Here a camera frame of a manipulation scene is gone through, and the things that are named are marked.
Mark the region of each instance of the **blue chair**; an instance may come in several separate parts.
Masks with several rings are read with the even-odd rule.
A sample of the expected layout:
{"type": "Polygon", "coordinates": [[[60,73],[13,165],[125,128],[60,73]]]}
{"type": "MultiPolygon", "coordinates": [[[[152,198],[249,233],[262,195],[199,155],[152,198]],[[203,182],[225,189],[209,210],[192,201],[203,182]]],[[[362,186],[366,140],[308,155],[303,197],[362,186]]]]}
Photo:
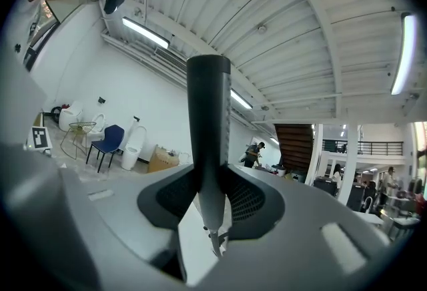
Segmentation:
{"type": "Polygon", "coordinates": [[[123,140],[123,137],[125,136],[125,130],[122,129],[120,126],[112,125],[105,129],[105,138],[104,140],[98,140],[93,141],[91,148],[89,149],[89,153],[87,154],[86,158],[86,164],[89,161],[89,156],[91,155],[92,146],[95,146],[98,149],[98,156],[96,159],[99,158],[99,153],[102,152],[102,158],[101,163],[99,163],[98,167],[98,173],[99,169],[101,169],[102,161],[104,160],[105,154],[112,153],[111,159],[109,160],[108,168],[111,166],[111,161],[113,160],[114,153],[117,151],[117,149],[120,146],[121,141],[123,140]]]}

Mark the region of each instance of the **wooden stair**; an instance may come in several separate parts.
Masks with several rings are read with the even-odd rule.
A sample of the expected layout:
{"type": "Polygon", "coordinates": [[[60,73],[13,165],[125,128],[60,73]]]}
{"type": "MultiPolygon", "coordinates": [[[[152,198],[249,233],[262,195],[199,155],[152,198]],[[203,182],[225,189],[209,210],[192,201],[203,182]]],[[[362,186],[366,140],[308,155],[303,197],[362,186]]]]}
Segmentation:
{"type": "Polygon", "coordinates": [[[286,169],[307,172],[313,152],[311,125],[276,124],[283,166],[286,169]]]}

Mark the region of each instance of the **black railing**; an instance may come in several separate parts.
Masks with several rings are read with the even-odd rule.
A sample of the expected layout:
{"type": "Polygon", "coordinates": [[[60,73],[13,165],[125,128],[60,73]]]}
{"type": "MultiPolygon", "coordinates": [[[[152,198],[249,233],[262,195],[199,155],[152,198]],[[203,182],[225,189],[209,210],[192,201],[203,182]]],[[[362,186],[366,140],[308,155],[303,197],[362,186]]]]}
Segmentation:
{"type": "MultiPolygon", "coordinates": [[[[322,150],[329,152],[347,153],[346,140],[324,139],[322,150]]],[[[403,154],[402,141],[359,141],[358,155],[383,155],[383,156],[401,156],[403,154]]]]}

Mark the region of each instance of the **fluorescent light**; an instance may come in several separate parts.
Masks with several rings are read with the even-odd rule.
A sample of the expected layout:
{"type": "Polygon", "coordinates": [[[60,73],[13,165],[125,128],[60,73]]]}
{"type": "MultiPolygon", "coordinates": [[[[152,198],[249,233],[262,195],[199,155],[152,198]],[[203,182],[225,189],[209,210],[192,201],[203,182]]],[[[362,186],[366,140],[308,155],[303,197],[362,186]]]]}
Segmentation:
{"type": "Polygon", "coordinates": [[[242,105],[246,109],[252,109],[252,106],[248,104],[245,100],[243,100],[243,98],[239,94],[237,94],[234,90],[231,90],[231,93],[232,93],[233,99],[235,99],[238,103],[240,103],[240,105],[242,105]]]}
{"type": "Polygon", "coordinates": [[[398,73],[393,83],[392,95],[397,95],[402,92],[411,68],[412,58],[414,57],[415,42],[416,19],[413,15],[407,15],[403,18],[402,53],[400,55],[398,73]]]}
{"type": "Polygon", "coordinates": [[[141,35],[146,36],[148,39],[152,40],[153,42],[156,42],[163,48],[167,49],[167,47],[169,47],[169,41],[167,39],[160,37],[159,35],[142,26],[141,24],[138,24],[127,17],[122,18],[122,21],[123,24],[127,27],[130,27],[132,30],[135,30],[141,35]]]}

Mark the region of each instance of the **white toilet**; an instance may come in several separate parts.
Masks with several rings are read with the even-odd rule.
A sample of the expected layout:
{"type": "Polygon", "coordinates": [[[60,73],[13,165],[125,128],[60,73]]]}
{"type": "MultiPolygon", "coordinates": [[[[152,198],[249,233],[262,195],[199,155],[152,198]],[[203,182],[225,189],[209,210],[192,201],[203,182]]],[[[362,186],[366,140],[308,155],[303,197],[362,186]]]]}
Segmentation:
{"type": "Polygon", "coordinates": [[[98,113],[92,118],[92,121],[96,123],[93,126],[93,129],[87,134],[87,141],[82,138],[81,145],[83,147],[90,148],[93,141],[101,140],[104,137],[104,127],[105,127],[105,114],[98,113]]]}
{"type": "Polygon", "coordinates": [[[83,115],[83,104],[74,101],[71,107],[63,108],[59,114],[59,128],[63,131],[69,130],[69,124],[81,121],[83,115]]]}
{"type": "Polygon", "coordinates": [[[135,166],[144,145],[146,135],[147,130],[145,127],[142,125],[134,127],[123,151],[123,157],[121,159],[121,167],[123,169],[131,170],[135,166]]]}

